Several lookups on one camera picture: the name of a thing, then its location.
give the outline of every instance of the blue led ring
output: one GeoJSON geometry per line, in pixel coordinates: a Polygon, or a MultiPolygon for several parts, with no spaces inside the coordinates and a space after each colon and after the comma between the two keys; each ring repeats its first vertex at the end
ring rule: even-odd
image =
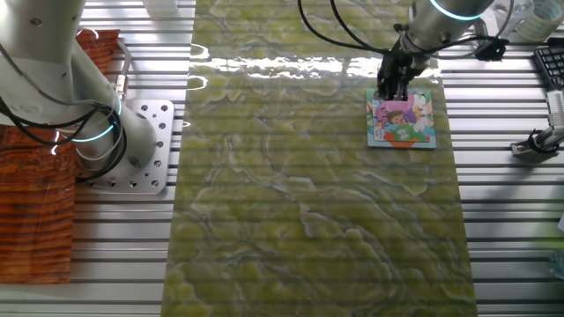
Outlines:
{"type": "MultiPolygon", "coordinates": [[[[119,99],[119,100],[120,100],[120,108],[119,108],[119,110],[117,111],[117,115],[121,115],[121,114],[122,114],[122,100],[121,100],[121,99],[119,99]]],[[[101,138],[101,137],[105,136],[106,134],[108,134],[109,131],[111,131],[113,128],[114,128],[114,126],[111,125],[111,126],[109,126],[109,127],[106,129],[106,131],[100,133],[99,135],[97,135],[97,136],[95,136],[95,137],[91,137],[91,138],[88,138],[88,139],[82,139],[82,140],[74,139],[74,140],[72,140],[72,142],[91,142],[91,141],[98,140],[99,138],[101,138]]]]}
{"type": "Polygon", "coordinates": [[[449,18],[453,18],[453,19],[457,19],[460,21],[472,21],[475,20],[477,18],[480,18],[482,15],[479,14],[477,16],[473,16],[473,17],[464,17],[464,16],[459,16],[457,14],[454,14],[450,11],[447,11],[445,8],[441,7],[436,0],[429,0],[431,2],[431,4],[434,5],[435,8],[437,8],[438,11],[440,11],[442,14],[446,15],[449,18]]]}

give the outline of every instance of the bolt hole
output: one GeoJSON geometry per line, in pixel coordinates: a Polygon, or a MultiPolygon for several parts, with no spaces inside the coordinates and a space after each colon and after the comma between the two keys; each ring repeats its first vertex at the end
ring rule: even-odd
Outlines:
{"type": "Polygon", "coordinates": [[[41,26],[43,24],[43,21],[38,18],[32,18],[29,22],[34,26],[41,26]]]}
{"type": "Polygon", "coordinates": [[[133,156],[133,155],[129,155],[127,157],[127,160],[130,162],[130,164],[136,168],[141,168],[141,161],[139,161],[139,158],[133,156]]]}

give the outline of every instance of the metal base plate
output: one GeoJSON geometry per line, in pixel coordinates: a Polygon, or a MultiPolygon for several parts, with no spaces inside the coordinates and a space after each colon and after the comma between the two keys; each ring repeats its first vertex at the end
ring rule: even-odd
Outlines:
{"type": "Polygon", "coordinates": [[[158,194],[167,185],[174,105],[168,100],[128,100],[127,105],[145,116],[157,134],[155,153],[150,163],[141,168],[138,174],[126,179],[77,184],[77,194],[158,194]]]}
{"type": "Polygon", "coordinates": [[[521,159],[522,161],[528,163],[542,163],[548,159],[558,156],[557,151],[551,154],[538,153],[537,151],[532,150],[527,141],[511,144],[511,151],[513,152],[514,158],[521,159]]]}

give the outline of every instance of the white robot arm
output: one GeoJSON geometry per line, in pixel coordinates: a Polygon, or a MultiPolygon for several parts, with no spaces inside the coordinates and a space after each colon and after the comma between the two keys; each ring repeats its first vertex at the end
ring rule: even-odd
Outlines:
{"type": "Polygon", "coordinates": [[[72,137],[92,171],[82,180],[120,180],[149,164],[155,131],[78,45],[84,6],[85,0],[0,0],[0,124],[78,121],[58,131],[72,137]]]}

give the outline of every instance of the cable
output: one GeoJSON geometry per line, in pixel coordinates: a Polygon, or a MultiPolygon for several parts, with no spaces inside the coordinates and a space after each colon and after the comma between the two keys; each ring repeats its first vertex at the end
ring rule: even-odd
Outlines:
{"type": "Polygon", "coordinates": [[[131,66],[131,52],[130,50],[127,48],[127,46],[125,46],[125,44],[122,41],[117,41],[117,46],[122,50],[123,55],[124,55],[124,60],[123,60],[123,67],[122,67],[122,75],[127,76],[127,74],[130,72],[130,66],[131,66]]]}
{"type": "MultiPolygon", "coordinates": [[[[71,121],[71,122],[66,122],[66,123],[61,123],[61,124],[40,124],[40,123],[36,123],[36,122],[30,122],[22,117],[16,116],[15,114],[13,115],[15,118],[18,119],[18,121],[20,121],[21,123],[28,125],[30,127],[33,128],[40,128],[40,129],[61,129],[61,128],[68,128],[74,124],[83,122],[84,120],[88,120],[88,118],[92,117],[93,114],[95,114],[96,112],[98,112],[98,109],[94,109],[92,111],[90,111],[89,113],[71,121]]],[[[2,111],[2,108],[0,107],[0,114],[4,114],[4,111],[2,111]]]]}
{"type": "MultiPolygon", "coordinates": [[[[112,124],[115,125],[115,128],[117,126],[122,126],[121,121],[119,116],[113,115],[113,119],[115,120],[114,122],[112,122],[112,124]]],[[[88,176],[87,178],[77,178],[77,183],[81,183],[81,182],[86,182],[86,181],[90,181],[90,180],[94,180],[97,178],[100,178],[101,176],[107,174],[108,172],[110,172],[111,170],[113,170],[123,159],[123,157],[125,156],[125,152],[127,151],[127,133],[125,130],[123,130],[123,135],[122,135],[122,147],[121,149],[119,149],[120,147],[117,146],[115,147],[111,154],[110,154],[110,158],[108,159],[108,164],[103,167],[102,169],[100,169],[98,172],[93,173],[92,175],[88,176]]]]}
{"type": "Polygon", "coordinates": [[[514,9],[515,9],[515,0],[509,0],[508,16],[505,18],[505,22],[503,22],[503,25],[501,25],[500,31],[497,33],[497,35],[495,35],[495,37],[499,38],[501,36],[501,34],[505,31],[505,29],[508,27],[509,20],[511,19],[511,16],[513,15],[514,9]]]}
{"type": "MultiPolygon", "coordinates": [[[[43,145],[48,145],[48,146],[60,146],[63,144],[67,144],[68,142],[71,142],[74,138],[76,138],[78,136],[78,134],[80,134],[80,132],[82,132],[82,130],[85,128],[86,124],[88,123],[88,120],[90,120],[90,118],[92,118],[95,114],[95,112],[91,112],[89,113],[89,116],[86,118],[86,120],[82,121],[82,123],[80,124],[80,126],[77,128],[76,132],[73,133],[71,136],[69,136],[68,138],[64,139],[61,142],[51,142],[51,141],[47,141],[47,140],[43,140],[40,137],[37,137],[36,135],[34,135],[33,133],[31,133],[26,127],[24,127],[24,125],[22,124],[22,122],[19,120],[19,118],[8,108],[8,106],[6,106],[6,104],[4,103],[3,100],[0,100],[0,110],[2,110],[2,113],[4,115],[6,115],[8,118],[10,118],[10,120],[14,123],[14,125],[16,127],[18,127],[18,129],[23,132],[26,136],[29,136],[30,138],[32,138],[34,141],[43,144],[43,145]]],[[[40,128],[40,129],[52,129],[49,126],[45,126],[45,125],[41,125],[38,124],[36,126],[36,128],[40,128]]]]}
{"type": "Polygon", "coordinates": [[[97,158],[88,158],[87,156],[82,154],[78,149],[77,149],[77,153],[82,159],[85,159],[85,160],[89,160],[89,161],[101,160],[101,159],[105,158],[107,155],[109,155],[109,153],[111,153],[115,149],[115,147],[117,147],[117,145],[120,143],[120,141],[122,141],[123,132],[124,132],[124,128],[122,127],[120,129],[120,136],[117,138],[117,141],[114,142],[114,146],[112,146],[108,151],[106,151],[106,153],[100,155],[97,158]]]}
{"type": "Polygon", "coordinates": [[[361,40],[358,36],[356,36],[354,34],[354,32],[348,27],[348,25],[345,23],[343,18],[341,18],[341,15],[338,13],[337,6],[335,5],[335,0],[330,0],[330,3],[331,3],[331,9],[333,10],[333,14],[335,15],[335,18],[337,18],[338,23],[343,27],[345,32],[347,34],[349,34],[349,36],[353,40],[355,40],[357,43],[359,43],[362,47],[375,49],[373,46],[368,45],[365,41],[361,40]]]}
{"type": "Polygon", "coordinates": [[[56,104],[63,105],[63,106],[84,106],[84,105],[93,105],[95,107],[104,106],[104,104],[102,104],[98,100],[81,100],[81,101],[75,101],[75,102],[66,102],[66,101],[58,100],[54,97],[51,97],[49,94],[44,92],[28,75],[26,75],[26,73],[23,72],[23,70],[10,57],[10,55],[5,50],[2,43],[0,43],[0,54],[2,54],[4,56],[4,58],[6,59],[6,62],[8,62],[8,64],[18,73],[18,75],[23,77],[27,81],[27,83],[29,83],[33,88],[35,88],[35,90],[37,90],[37,92],[42,97],[44,97],[45,99],[47,99],[51,102],[54,102],[56,104]]]}
{"type": "MultiPolygon", "coordinates": [[[[515,9],[515,0],[509,0],[509,8],[508,8],[508,16],[505,18],[505,21],[503,22],[503,25],[501,25],[500,30],[498,31],[498,33],[495,35],[496,38],[499,38],[501,36],[501,34],[505,31],[505,29],[508,27],[509,24],[509,20],[511,19],[511,16],[513,15],[513,10],[515,9]]],[[[468,57],[472,57],[474,56],[478,51],[479,51],[480,47],[474,49],[474,51],[468,53],[468,54],[464,54],[464,55],[460,55],[460,56],[439,56],[439,55],[431,55],[431,57],[439,59],[439,60],[456,60],[456,59],[462,59],[462,58],[468,58],[468,57]]]]}
{"type": "Polygon", "coordinates": [[[315,36],[317,36],[318,38],[320,38],[324,41],[327,41],[331,44],[334,44],[334,45],[337,45],[337,46],[340,46],[340,47],[344,47],[344,48],[368,50],[366,48],[363,48],[362,46],[357,46],[357,45],[353,45],[353,44],[348,44],[348,43],[332,40],[332,39],[326,37],[325,35],[317,32],[317,30],[315,30],[314,27],[312,27],[309,24],[308,18],[306,18],[306,14],[303,11],[303,6],[301,5],[301,0],[298,0],[298,10],[300,11],[301,20],[303,21],[303,23],[306,25],[306,27],[309,29],[309,31],[311,33],[313,33],[315,36]]]}
{"type": "MultiPolygon", "coordinates": [[[[333,9],[333,12],[336,13],[336,16],[337,16],[337,15],[338,15],[337,7],[334,6],[334,5],[332,5],[332,6],[331,6],[331,9],[333,9]]],[[[430,55],[430,54],[436,53],[436,52],[438,52],[438,51],[440,51],[440,50],[442,50],[442,49],[451,48],[451,47],[458,46],[458,45],[461,45],[461,44],[464,44],[464,43],[467,43],[467,42],[471,42],[471,41],[480,41],[480,40],[502,41],[501,39],[499,39],[499,38],[497,38],[497,37],[493,37],[493,36],[476,35],[476,36],[472,36],[472,37],[470,37],[470,38],[462,39],[462,40],[459,40],[459,41],[454,41],[454,42],[451,42],[451,43],[448,43],[448,44],[439,46],[439,47],[437,47],[437,48],[431,48],[431,49],[427,49],[427,50],[421,50],[421,51],[419,51],[419,52],[411,52],[411,53],[406,53],[406,52],[392,52],[392,51],[390,51],[390,50],[388,50],[388,49],[381,49],[381,48],[374,48],[374,47],[371,47],[371,46],[369,46],[366,42],[362,41],[361,39],[359,39],[359,38],[356,37],[356,36],[354,36],[353,39],[354,39],[354,40],[358,40],[357,42],[358,42],[359,44],[361,44],[360,46],[353,45],[353,44],[348,44],[348,43],[344,43],[344,42],[340,42],[340,41],[332,40],[332,39],[330,39],[330,38],[328,38],[328,37],[326,37],[326,36],[320,34],[319,32],[317,32],[317,31],[314,29],[314,27],[312,27],[311,24],[309,24],[309,21],[308,21],[306,15],[305,15],[305,13],[304,13],[303,5],[302,5],[302,3],[301,3],[301,0],[298,0],[298,10],[299,10],[299,12],[300,12],[301,19],[302,19],[302,21],[304,22],[304,24],[306,25],[306,27],[309,29],[309,31],[311,31],[311,33],[313,33],[313,34],[314,34],[315,36],[317,36],[318,38],[320,38],[320,39],[322,39],[322,40],[324,40],[324,41],[327,41],[327,42],[329,42],[329,43],[331,43],[331,44],[341,46],[341,47],[345,47],[345,48],[354,48],[354,49],[360,49],[360,50],[366,50],[366,51],[370,51],[370,52],[379,53],[379,54],[382,54],[382,55],[394,55],[394,56],[400,56],[400,57],[401,57],[401,56],[406,56],[406,57],[407,57],[407,56],[410,56],[410,57],[414,57],[414,56],[423,56],[423,55],[430,55]]],[[[353,33],[353,32],[348,28],[348,26],[346,26],[346,23],[343,21],[342,18],[339,20],[339,24],[341,24],[341,26],[345,29],[345,31],[346,31],[347,33],[349,33],[349,35],[351,35],[351,33],[353,33]]]]}

